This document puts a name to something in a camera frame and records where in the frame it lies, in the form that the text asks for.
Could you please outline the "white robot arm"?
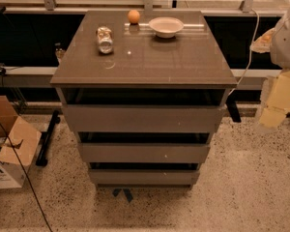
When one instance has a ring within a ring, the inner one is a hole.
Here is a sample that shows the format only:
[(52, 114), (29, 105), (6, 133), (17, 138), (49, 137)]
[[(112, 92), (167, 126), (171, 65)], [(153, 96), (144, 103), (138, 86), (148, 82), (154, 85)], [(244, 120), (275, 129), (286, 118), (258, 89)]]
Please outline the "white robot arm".
[(281, 68), (277, 77), (269, 77), (264, 82), (257, 114), (257, 125), (273, 130), (290, 112), (290, 8), (250, 49), (257, 53), (269, 52), (272, 63)]

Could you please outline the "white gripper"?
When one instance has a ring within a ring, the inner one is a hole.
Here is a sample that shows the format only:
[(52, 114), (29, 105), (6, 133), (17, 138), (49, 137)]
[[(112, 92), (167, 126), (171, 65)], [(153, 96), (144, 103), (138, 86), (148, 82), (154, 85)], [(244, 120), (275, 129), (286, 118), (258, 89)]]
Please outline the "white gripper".
[[(255, 40), (250, 49), (256, 53), (270, 51), (274, 28)], [(281, 72), (277, 77), (269, 76), (262, 88), (261, 107), (258, 123), (268, 129), (276, 129), (290, 112), (290, 71)]]

